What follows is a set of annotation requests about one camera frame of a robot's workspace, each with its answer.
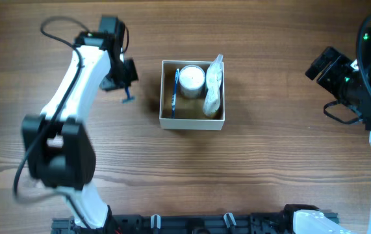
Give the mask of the clear cotton swab tub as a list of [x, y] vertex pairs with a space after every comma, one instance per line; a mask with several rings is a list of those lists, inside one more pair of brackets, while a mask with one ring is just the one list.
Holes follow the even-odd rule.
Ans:
[[189, 99], [196, 99], [201, 95], [205, 84], [205, 72], [196, 65], [188, 65], [179, 72], [180, 92]]

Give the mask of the white floral lotion tube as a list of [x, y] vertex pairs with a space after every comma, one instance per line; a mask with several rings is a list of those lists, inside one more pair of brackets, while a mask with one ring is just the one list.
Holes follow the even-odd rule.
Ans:
[[220, 85], [222, 74], [215, 69], [209, 68], [206, 76], [207, 93], [203, 104], [203, 113], [209, 118], [213, 118], [220, 108]]

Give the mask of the dark mouthwash spray bottle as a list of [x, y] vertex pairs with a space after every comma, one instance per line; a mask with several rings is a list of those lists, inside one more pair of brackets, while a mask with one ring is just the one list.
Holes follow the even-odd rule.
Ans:
[[206, 86], [208, 89], [219, 88], [223, 79], [223, 55], [219, 54], [211, 63], [206, 73]]

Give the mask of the blue disposable razor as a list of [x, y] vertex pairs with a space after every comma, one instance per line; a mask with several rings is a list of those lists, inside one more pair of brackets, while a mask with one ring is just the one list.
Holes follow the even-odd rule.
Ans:
[[122, 99], [122, 103], [125, 104], [125, 103], [129, 103], [129, 102], [134, 101], [135, 97], [131, 95], [129, 87], [126, 86], [124, 88], [124, 90], [125, 90], [125, 93], [126, 93], [126, 98]]

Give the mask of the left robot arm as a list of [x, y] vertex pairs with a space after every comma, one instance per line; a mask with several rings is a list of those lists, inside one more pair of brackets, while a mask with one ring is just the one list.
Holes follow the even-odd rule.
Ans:
[[134, 60], [125, 58], [129, 30], [116, 16], [102, 16], [97, 31], [67, 16], [52, 16], [42, 22], [40, 32], [69, 46], [70, 66], [50, 102], [37, 116], [22, 121], [25, 154], [12, 192], [20, 203], [38, 198], [19, 195], [23, 167], [30, 176], [62, 196], [73, 213], [76, 233], [121, 233], [122, 227], [98, 194], [92, 178], [96, 154], [85, 123], [98, 90], [129, 92], [138, 80]]

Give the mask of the blue white toothbrush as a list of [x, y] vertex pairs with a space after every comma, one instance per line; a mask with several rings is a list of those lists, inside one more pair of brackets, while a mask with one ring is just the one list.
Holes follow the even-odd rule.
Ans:
[[173, 84], [173, 94], [172, 94], [172, 101], [171, 101], [171, 104], [172, 104], [171, 118], [175, 118], [175, 103], [176, 103], [177, 85], [179, 82], [179, 72], [180, 72], [180, 69], [177, 68], [175, 71], [174, 84]]

